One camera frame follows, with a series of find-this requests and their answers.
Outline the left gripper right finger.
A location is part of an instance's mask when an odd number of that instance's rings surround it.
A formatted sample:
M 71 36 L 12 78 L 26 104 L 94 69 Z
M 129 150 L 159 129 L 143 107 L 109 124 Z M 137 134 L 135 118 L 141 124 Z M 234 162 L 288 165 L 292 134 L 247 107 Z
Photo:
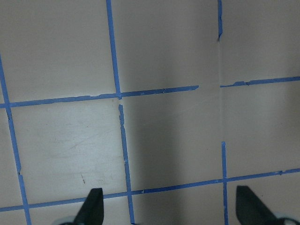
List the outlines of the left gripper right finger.
M 241 225 L 280 225 L 278 219 L 248 186 L 236 188 L 236 216 Z

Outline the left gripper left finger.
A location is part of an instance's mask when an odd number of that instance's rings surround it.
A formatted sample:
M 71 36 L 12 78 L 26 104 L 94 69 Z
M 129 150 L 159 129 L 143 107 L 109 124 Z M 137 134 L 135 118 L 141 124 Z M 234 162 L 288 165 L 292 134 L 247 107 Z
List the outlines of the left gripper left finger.
M 77 213 L 75 225 L 102 225 L 104 221 L 104 197 L 102 188 L 93 188 Z

